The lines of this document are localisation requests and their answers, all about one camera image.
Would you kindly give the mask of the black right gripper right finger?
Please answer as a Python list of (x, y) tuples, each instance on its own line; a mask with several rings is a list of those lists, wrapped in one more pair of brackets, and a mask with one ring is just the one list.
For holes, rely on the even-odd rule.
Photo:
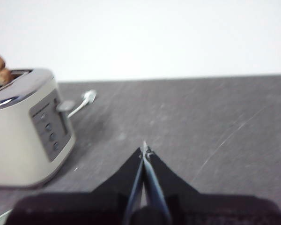
[(268, 199), (204, 194), (174, 173), (150, 148), (145, 150), (145, 161), (174, 225), (281, 225), (281, 209)]

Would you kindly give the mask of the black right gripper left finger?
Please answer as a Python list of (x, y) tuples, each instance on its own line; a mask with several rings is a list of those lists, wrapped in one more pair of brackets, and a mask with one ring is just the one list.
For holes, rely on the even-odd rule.
[(7, 225), (119, 225), (141, 165), (137, 149), (106, 181), (91, 192), (51, 192), (16, 203)]

